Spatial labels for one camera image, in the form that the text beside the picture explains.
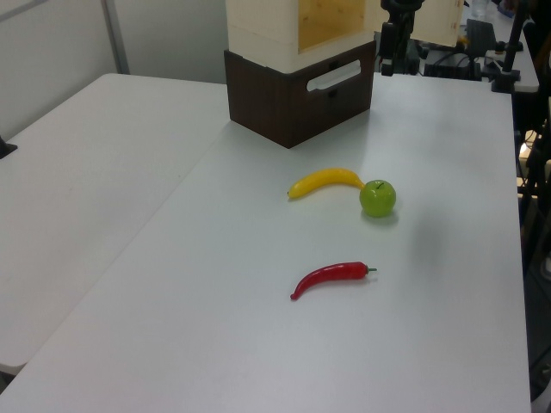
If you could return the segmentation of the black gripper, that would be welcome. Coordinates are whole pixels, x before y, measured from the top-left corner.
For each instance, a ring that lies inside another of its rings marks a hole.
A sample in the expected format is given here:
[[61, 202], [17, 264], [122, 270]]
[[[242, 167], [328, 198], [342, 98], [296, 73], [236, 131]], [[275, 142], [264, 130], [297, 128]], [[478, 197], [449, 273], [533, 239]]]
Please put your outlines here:
[[[390, 16], [400, 15], [398, 19], [399, 44], [407, 43], [414, 28], [415, 13], [422, 7], [424, 0], [381, 0], [381, 7]], [[380, 69], [382, 76], [393, 75], [393, 56], [396, 41], [396, 27], [385, 22], [381, 28], [379, 46]]]

